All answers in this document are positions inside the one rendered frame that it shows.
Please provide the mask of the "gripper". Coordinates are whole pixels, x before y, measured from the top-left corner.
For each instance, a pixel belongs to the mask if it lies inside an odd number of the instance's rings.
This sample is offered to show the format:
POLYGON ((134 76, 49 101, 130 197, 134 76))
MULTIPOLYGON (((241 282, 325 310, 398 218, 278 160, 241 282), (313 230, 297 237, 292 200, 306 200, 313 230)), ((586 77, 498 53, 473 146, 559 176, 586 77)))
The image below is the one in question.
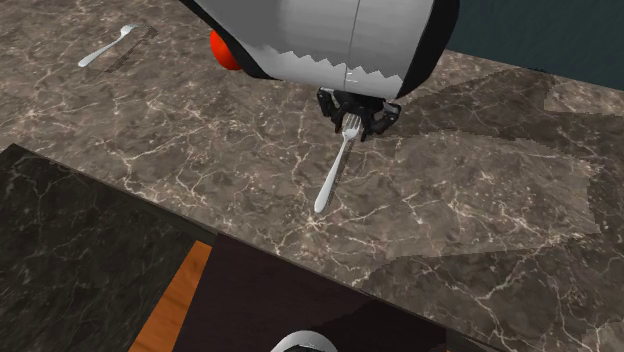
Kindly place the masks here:
POLYGON ((317 100, 324 117, 334 124, 334 132, 339 133, 346 113, 360 116, 362 121, 361 141, 369 135, 383 134, 398 121, 402 107, 386 102, 384 98, 372 97, 346 91, 319 88, 317 100))

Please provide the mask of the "silver fork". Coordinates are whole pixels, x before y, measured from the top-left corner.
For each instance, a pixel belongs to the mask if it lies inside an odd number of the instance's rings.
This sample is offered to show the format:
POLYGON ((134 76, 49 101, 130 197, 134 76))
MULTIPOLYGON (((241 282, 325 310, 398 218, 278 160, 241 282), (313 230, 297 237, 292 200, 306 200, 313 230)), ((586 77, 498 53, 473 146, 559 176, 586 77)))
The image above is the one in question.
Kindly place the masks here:
POLYGON ((346 128, 341 132, 343 142, 314 202, 314 211, 316 213, 321 213, 326 207, 344 151, 347 144, 358 135, 360 125, 361 121, 358 116, 353 114, 347 116, 346 128))
POLYGON ((123 40, 129 33, 131 33, 135 28, 139 28, 141 27, 141 24, 127 24, 124 25, 121 29, 120 29, 120 35, 117 39, 115 39, 114 41, 112 41, 111 43, 97 49, 96 51, 90 53, 89 55, 83 57, 79 62, 78 62, 78 66, 81 68, 84 68, 86 66, 88 66, 91 62, 93 62, 95 59, 97 59, 101 54, 105 53, 107 50, 109 50, 110 48, 112 48, 113 46, 115 46, 117 43, 119 43, 121 40, 123 40))

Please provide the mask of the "red round fruit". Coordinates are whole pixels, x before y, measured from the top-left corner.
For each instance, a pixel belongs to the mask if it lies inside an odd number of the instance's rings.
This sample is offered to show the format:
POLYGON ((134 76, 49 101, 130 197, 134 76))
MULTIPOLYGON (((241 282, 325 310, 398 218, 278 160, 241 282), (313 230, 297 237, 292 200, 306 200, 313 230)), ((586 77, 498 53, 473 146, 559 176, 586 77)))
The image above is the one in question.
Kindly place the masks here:
POLYGON ((215 30, 212 30, 210 33, 210 47, 213 56, 222 67, 231 71, 241 70, 240 65, 230 52, 227 44, 215 30))

